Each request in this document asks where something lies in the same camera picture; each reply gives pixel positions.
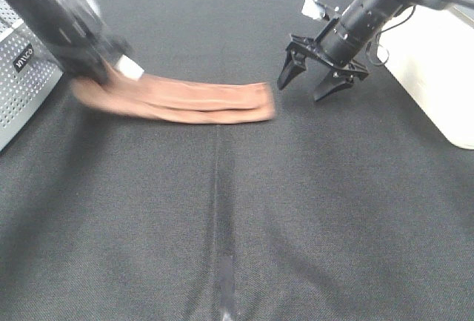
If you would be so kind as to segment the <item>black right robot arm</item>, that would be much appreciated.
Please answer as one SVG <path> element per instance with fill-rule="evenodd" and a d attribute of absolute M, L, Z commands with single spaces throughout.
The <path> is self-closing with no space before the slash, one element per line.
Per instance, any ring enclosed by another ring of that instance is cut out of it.
<path fill-rule="evenodd" d="M 319 0 L 305 0 L 302 14 L 316 21 L 326 21 L 327 25 L 315 38 L 291 35 L 277 87 L 282 90 L 288 86 L 306 71 L 306 60 L 313 59 L 329 70 L 316 85 L 315 101 L 350 88 L 355 79 L 364 80 L 369 74 L 367 67 L 355 57 L 361 50 L 370 50 L 371 41 L 381 35 L 382 27 L 390 19 L 409 7 L 443 10 L 454 4 L 473 7 L 473 0 L 353 0 L 344 11 Z"/>

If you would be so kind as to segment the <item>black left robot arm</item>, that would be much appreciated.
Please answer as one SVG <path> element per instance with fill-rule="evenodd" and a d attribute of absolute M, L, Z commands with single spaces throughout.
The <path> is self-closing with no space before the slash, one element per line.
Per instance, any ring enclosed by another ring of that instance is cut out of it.
<path fill-rule="evenodd" d="M 113 67 L 130 52 L 104 22 L 96 0 L 5 0 L 70 76 L 111 83 Z"/>

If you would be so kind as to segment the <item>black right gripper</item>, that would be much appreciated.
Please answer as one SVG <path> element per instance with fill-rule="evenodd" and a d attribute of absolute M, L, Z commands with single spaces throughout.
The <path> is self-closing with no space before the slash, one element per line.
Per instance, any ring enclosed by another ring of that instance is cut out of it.
<path fill-rule="evenodd" d="M 360 80 L 368 77 L 367 68 L 354 58 L 369 39 L 368 31 L 346 27 L 340 18 L 330 20 L 315 38 L 291 34 L 284 66 L 277 79 L 277 88 L 285 89 L 295 77 L 306 71 L 307 58 L 334 70 L 316 86 L 313 92 L 315 102 L 351 88 L 353 76 Z"/>

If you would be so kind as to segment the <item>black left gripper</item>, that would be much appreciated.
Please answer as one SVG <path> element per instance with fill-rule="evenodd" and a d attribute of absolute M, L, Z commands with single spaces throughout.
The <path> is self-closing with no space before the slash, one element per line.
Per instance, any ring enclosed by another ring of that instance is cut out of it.
<path fill-rule="evenodd" d="M 130 55 L 129 42 L 105 23 L 97 0 L 63 0 L 62 8 L 72 16 L 79 38 L 69 44 L 46 41 L 53 47 L 56 62 L 73 76 L 108 83 L 112 67 Z"/>

